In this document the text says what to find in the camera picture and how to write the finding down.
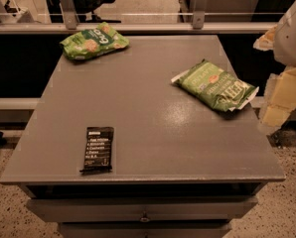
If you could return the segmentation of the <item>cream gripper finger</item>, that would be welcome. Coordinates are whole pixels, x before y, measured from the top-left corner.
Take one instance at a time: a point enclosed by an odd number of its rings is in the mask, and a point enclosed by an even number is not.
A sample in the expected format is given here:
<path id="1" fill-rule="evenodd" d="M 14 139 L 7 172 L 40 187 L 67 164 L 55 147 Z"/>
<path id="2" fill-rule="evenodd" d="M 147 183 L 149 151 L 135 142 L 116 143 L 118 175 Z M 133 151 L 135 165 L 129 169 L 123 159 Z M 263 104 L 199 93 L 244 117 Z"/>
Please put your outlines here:
<path id="1" fill-rule="evenodd" d="M 286 66 L 279 75 L 267 80 L 259 124 L 263 128 L 280 128 L 296 109 L 296 67 Z"/>
<path id="2" fill-rule="evenodd" d="M 272 51 L 274 46 L 275 31 L 276 26 L 273 26 L 254 42 L 253 47 L 259 51 Z"/>

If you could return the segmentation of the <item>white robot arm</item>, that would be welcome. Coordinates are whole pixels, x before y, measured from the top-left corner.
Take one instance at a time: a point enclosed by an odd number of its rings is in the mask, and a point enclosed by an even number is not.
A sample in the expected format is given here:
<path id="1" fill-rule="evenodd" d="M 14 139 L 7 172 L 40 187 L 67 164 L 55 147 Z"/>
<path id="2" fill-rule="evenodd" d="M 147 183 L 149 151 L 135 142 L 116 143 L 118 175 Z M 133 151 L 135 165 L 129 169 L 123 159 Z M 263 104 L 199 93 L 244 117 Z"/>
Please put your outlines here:
<path id="1" fill-rule="evenodd" d="M 296 0 L 278 24 L 258 38 L 253 47 L 273 51 L 274 59 L 285 65 L 279 75 L 270 75 L 259 112 L 264 127 L 278 129 L 296 109 Z"/>

